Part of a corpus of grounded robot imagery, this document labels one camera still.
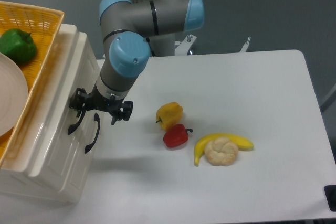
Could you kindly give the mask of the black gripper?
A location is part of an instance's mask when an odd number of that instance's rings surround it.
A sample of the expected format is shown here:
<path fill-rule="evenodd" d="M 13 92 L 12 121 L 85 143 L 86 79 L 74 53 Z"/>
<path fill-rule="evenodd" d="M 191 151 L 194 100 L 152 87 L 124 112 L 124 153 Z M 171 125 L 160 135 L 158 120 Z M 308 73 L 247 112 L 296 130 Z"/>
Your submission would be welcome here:
<path fill-rule="evenodd" d="M 77 112 L 76 117 L 85 115 L 86 111 L 98 110 L 109 112 L 111 124 L 117 121 L 128 121 L 133 112 L 133 101 L 123 101 L 115 94 L 102 95 L 97 87 L 88 94 L 84 88 L 77 88 L 70 97 L 69 108 Z"/>

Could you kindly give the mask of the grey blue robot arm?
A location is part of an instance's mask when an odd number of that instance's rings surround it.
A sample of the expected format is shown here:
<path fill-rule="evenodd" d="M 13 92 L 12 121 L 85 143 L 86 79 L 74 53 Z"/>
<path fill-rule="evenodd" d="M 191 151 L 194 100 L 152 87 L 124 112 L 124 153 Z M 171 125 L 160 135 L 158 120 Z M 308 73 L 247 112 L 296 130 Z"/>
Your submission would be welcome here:
<path fill-rule="evenodd" d="M 152 54 L 149 38 L 199 29 L 203 0 L 102 0 L 99 23 L 105 62 L 91 92 L 77 88 L 69 107 L 79 120 L 90 110 L 127 121 L 133 103 L 125 97 Z"/>

